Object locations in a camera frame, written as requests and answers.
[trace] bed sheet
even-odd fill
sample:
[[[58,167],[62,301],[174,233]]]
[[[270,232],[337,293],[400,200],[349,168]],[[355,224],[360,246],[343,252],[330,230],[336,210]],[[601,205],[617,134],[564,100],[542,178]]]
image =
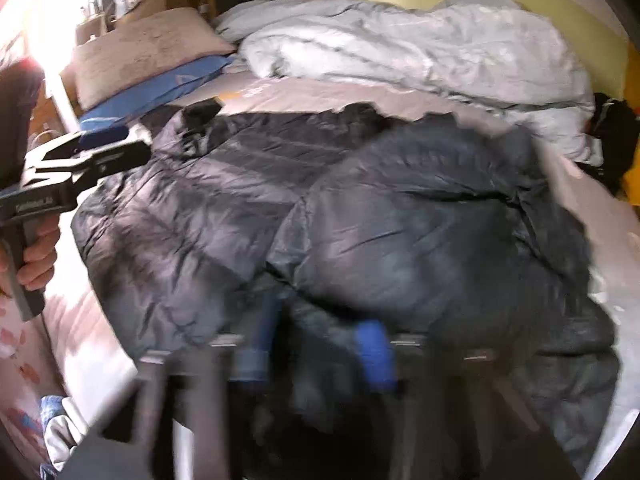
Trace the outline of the bed sheet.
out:
[[[478,108],[417,90],[382,83],[260,79],[249,72],[223,74],[172,104],[185,106],[211,97],[224,103],[225,114],[317,112],[364,101],[376,104],[383,114],[409,120],[429,111],[453,112],[461,124],[488,134],[509,129],[507,123]],[[594,294],[620,325],[622,373],[602,444],[588,473],[593,478],[594,472],[608,462],[608,454],[630,414],[640,408],[640,223],[628,204],[610,197],[551,145],[541,146],[558,199],[586,225],[594,250]],[[135,366],[120,347],[91,289],[69,227],[71,217],[67,214],[62,219],[59,263],[47,288],[44,316],[67,392],[90,425],[135,373]],[[182,433],[188,439],[188,431]],[[185,471],[185,460],[181,459],[179,470]]]

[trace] beige pillow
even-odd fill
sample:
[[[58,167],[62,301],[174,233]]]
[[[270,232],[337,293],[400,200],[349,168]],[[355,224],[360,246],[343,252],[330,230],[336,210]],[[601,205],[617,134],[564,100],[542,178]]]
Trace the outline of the beige pillow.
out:
[[[73,65],[78,102],[83,110],[91,110],[156,75],[234,50],[195,9],[164,10],[76,48]]]

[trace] black puffer jacket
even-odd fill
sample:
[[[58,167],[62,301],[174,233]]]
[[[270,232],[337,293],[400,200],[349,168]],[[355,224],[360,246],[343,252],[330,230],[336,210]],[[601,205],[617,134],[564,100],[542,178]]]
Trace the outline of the black puffer jacket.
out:
[[[407,125],[369,105],[216,111],[176,115],[151,162],[108,178],[74,219],[133,358],[205,344],[275,289],[295,356],[281,408],[307,426],[342,427],[362,391],[351,326],[373,318],[434,348],[497,351],[585,470],[616,381],[614,329],[587,297],[588,244],[526,130]]]

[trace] gray cloth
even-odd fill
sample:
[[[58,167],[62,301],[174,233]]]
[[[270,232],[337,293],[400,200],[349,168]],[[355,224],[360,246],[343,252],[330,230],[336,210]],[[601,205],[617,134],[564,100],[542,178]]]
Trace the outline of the gray cloth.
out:
[[[586,70],[552,23],[508,0],[406,10],[362,0],[250,2],[218,17],[261,77],[376,80],[527,123],[573,160],[590,158]]]

